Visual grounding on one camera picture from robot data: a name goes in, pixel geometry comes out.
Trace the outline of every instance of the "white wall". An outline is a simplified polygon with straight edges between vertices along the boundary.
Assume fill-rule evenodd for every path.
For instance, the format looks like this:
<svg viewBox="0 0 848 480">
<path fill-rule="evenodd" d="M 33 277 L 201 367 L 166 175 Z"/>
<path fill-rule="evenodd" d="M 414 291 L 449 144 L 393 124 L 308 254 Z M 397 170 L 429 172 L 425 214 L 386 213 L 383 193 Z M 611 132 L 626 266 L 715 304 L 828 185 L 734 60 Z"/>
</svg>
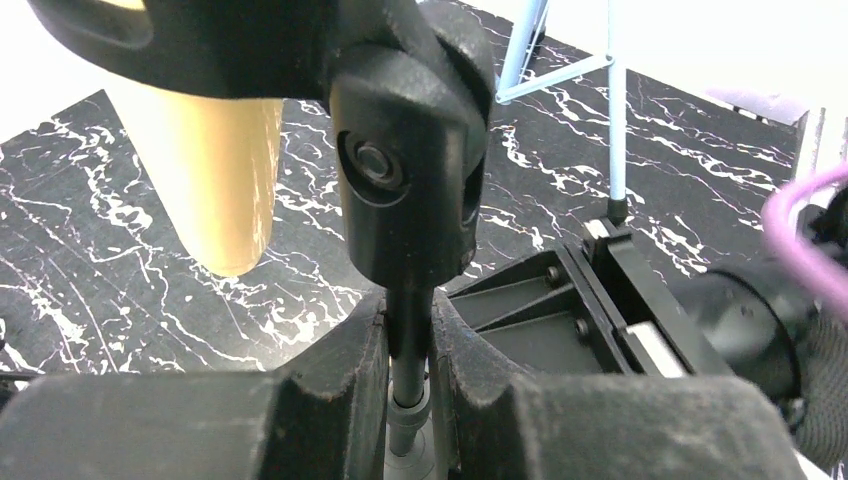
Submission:
<svg viewBox="0 0 848 480">
<path fill-rule="evenodd" d="M 466 1 L 510 19 L 520 4 Z M 605 0 L 550 1 L 551 37 L 603 51 Z M 629 19 L 624 34 L 634 70 L 782 121 L 810 105 L 848 105 L 848 2 L 618 1 Z M 0 141 L 101 85 L 95 68 L 44 32 L 25 0 L 0 0 L 0 79 Z"/>
</svg>

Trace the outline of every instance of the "purple tube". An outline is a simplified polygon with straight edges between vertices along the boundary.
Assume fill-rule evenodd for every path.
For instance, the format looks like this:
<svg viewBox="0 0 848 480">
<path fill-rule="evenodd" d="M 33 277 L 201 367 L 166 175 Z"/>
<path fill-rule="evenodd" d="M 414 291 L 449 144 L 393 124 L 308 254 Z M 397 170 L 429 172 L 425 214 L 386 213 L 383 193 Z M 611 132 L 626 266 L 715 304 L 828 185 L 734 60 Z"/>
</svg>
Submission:
<svg viewBox="0 0 848 480">
<path fill-rule="evenodd" d="M 848 272 L 810 242 L 799 238 L 797 226 L 790 224 L 790 211 L 796 203 L 817 190 L 846 181 L 848 164 L 791 182 L 769 198 L 762 218 L 765 242 L 789 273 L 848 324 Z"/>
</svg>

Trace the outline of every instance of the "black marble surface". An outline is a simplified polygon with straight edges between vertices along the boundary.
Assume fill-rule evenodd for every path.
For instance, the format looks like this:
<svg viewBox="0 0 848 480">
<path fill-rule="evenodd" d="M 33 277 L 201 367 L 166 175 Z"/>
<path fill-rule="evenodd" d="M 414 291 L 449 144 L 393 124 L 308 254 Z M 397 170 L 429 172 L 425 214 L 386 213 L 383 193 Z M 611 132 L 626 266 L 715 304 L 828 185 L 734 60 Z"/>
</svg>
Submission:
<svg viewBox="0 0 848 480">
<path fill-rule="evenodd" d="M 502 58 L 510 25 L 475 14 Z M 583 57 L 548 41 L 534 72 Z M 655 270 L 675 282 L 757 256 L 793 133 L 641 75 L 628 88 L 629 225 Z M 449 288 L 577 240 L 602 211 L 606 105 L 601 71 L 497 108 L 480 251 Z M 268 369 L 326 333 L 369 288 L 344 248 L 329 118 L 287 101 L 282 143 L 273 241 L 239 278 L 186 255 L 103 92 L 3 144 L 0 368 Z"/>
</svg>

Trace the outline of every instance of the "blue metal frame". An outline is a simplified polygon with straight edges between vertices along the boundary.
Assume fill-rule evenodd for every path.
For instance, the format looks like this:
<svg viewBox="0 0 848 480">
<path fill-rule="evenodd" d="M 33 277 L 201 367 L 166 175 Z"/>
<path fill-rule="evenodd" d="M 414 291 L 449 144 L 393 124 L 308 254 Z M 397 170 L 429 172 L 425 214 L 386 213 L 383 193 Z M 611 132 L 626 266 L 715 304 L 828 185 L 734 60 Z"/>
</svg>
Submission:
<svg viewBox="0 0 848 480">
<path fill-rule="evenodd" d="M 508 105 L 518 97 L 607 67 L 609 77 L 610 198 L 627 195 L 627 68 L 621 61 L 621 0 L 607 0 L 607 52 L 586 58 L 541 77 L 520 82 L 548 16 L 548 0 L 526 0 L 509 38 L 495 99 Z"/>
</svg>

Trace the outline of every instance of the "yellow cylinder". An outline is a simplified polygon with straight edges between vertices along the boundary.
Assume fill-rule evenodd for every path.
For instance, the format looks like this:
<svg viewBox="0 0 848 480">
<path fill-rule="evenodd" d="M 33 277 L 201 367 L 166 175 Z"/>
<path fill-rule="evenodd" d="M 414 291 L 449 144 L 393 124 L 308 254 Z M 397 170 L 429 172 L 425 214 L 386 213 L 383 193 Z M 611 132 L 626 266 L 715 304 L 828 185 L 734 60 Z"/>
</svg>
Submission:
<svg viewBox="0 0 848 480">
<path fill-rule="evenodd" d="M 281 99 L 221 100 L 109 74 L 106 93 L 188 253 L 248 272 L 271 236 Z"/>
</svg>

